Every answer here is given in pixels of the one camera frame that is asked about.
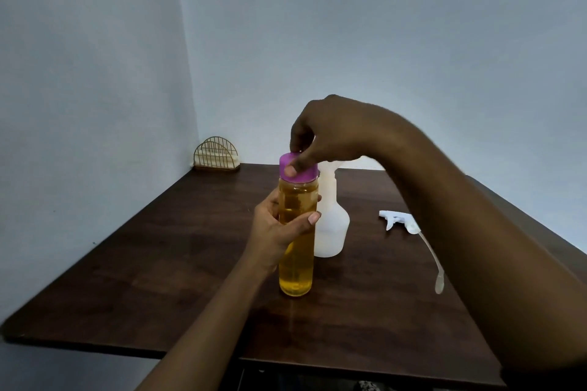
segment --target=left hand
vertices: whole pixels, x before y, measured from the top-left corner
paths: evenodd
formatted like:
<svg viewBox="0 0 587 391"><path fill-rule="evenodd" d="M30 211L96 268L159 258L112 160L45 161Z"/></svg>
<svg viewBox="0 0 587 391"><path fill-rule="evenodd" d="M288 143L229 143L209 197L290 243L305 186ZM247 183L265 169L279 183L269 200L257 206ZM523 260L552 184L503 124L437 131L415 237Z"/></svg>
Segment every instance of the left hand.
<svg viewBox="0 0 587 391"><path fill-rule="evenodd" d="M320 212L307 212L287 224L278 220L278 195L276 188L255 207L251 234L246 242L243 258L253 262L268 276L275 270L288 245L308 232L320 219Z"/></svg>

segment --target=plastic bottle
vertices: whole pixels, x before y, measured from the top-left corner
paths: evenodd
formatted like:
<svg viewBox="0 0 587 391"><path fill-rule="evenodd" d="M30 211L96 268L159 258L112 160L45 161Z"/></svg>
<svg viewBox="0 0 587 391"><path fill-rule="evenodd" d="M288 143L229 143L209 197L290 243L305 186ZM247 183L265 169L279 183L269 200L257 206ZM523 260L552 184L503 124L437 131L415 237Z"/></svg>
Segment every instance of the plastic bottle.
<svg viewBox="0 0 587 391"><path fill-rule="evenodd" d="M318 166L286 176L284 168L298 153L286 153L279 158L279 222L289 223L305 212L315 211L318 203ZM287 295L300 297L312 287L314 270L314 229L288 246L279 262L279 287Z"/></svg>
<svg viewBox="0 0 587 391"><path fill-rule="evenodd" d="M318 190L322 195L318 203L318 211L322 217L316 223L316 239L314 255L317 257L334 257L345 244L346 231L349 228L349 214L336 202L336 178L334 171L342 164L341 161L321 162L318 164L320 177Z"/></svg>

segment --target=white spray bottle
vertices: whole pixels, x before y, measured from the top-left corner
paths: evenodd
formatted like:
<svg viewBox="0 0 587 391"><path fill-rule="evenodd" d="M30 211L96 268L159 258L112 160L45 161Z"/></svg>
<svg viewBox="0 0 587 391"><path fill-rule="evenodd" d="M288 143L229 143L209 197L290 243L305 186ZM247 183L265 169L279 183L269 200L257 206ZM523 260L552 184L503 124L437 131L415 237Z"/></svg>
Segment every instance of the white spray bottle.
<svg viewBox="0 0 587 391"><path fill-rule="evenodd" d="M349 214L336 202L334 171L341 164L342 161L324 161L318 164L318 192L322 195L318 211L322 213L322 217L316 223L314 255L317 257L327 258L339 254L349 228Z"/></svg>

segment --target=oil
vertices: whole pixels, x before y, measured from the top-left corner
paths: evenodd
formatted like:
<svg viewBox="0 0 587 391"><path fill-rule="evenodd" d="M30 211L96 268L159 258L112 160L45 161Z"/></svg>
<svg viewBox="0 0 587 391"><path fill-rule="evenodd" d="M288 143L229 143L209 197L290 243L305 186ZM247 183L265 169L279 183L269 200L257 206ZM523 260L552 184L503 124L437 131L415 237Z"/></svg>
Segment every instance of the oil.
<svg viewBox="0 0 587 391"><path fill-rule="evenodd" d="M289 223L306 212L315 211L318 180L291 183L279 180L279 222ZM314 228L293 240L279 262L279 287L287 295L300 297L312 287L314 270Z"/></svg>

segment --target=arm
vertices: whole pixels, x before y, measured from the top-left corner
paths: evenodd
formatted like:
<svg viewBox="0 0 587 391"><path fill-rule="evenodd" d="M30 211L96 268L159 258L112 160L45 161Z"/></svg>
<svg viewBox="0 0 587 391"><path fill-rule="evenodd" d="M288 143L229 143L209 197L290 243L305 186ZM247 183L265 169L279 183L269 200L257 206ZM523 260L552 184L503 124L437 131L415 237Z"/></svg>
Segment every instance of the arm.
<svg viewBox="0 0 587 391"><path fill-rule="evenodd" d="M136 391L212 391L218 388L253 300L288 244L318 221L318 212L279 224L277 189L255 208L246 249L198 319Z"/></svg>
<svg viewBox="0 0 587 391"><path fill-rule="evenodd" d="M418 128L370 104L312 101L292 128L289 170L377 159L502 365L544 371L587 356L587 287L510 222Z"/></svg>

